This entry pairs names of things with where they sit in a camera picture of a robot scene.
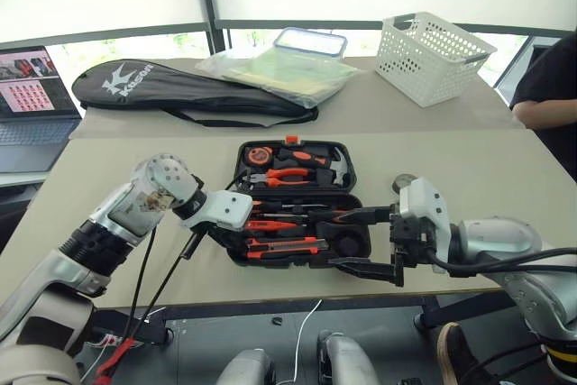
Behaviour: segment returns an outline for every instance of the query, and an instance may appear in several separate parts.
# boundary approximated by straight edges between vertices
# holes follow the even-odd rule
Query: white plastic basket
[[[430,13],[383,20],[377,72],[421,107],[459,96],[497,49]]]

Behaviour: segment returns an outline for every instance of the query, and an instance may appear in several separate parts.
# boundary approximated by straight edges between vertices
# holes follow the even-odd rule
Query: container lid
[[[321,54],[331,58],[341,58],[346,43],[346,38],[341,35],[287,27],[274,41],[274,46],[305,53]]]

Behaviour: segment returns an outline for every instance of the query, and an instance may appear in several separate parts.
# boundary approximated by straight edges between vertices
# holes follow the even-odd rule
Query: orange-handled pliers
[[[285,176],[308,176],[310,174],[309,169],[304,169],[302,167],[289,167],[288,169],[281,170],[267,170],[266,173],[259,173],[256,175],[251,175],[249,181],[253,184],[257,182],[264,182],[269,187],[278,187],[281,185],[306,185],[310,184],[309,180],[282,180]]]

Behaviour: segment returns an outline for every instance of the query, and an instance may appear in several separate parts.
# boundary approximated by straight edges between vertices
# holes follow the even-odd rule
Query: red cable
[[[92,382],[93,385],[109,385],[112,382],[112,376],[106,375],[106,371],[114,367],[123,358],[124,354],[131,348],[134,343],[134,339],[128,337],[122,342],[112,354],[110,358],[106,360],[98,370],[96,370],[96,378]]]

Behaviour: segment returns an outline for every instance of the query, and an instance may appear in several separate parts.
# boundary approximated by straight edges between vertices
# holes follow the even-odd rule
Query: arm
[[[541,103],[522,101],[515,104],[513,114],[532,130],[573,124],[577,122],[577,99],[552,99]]]
[[[433,263],[455,278],[481,274],[516,302],[531,332],[545,345],[554,375],[563,383],[577,384],[572,361],[577,342],[577,249],[552,249],[533,227],[515,218],[492,216],[452,225],[441,193],[424,178],[402,187],[398,203],[384,214],[382,207],[363,207],[338,218],[351,224],[389,222],[391,263],[355,257],[329,263],[356,277],[399,287],[404,285],[404,268],[418,264]]]
[[[0,384],[20,383],[25,377],[30,379],[26,383],[80,385],[76,366],[64,352],[75,355],[87,337],[94,310],[88,298],[105,293],[114,270],[169,209],[198,240],[207,226],[242,231],[252,198],[203,187],[171,154],[136,166],[130,183],[49,252],[0,305]],[[179,257],[189,258],[184,250]],[[98,383],[108,379],[103,377]]]

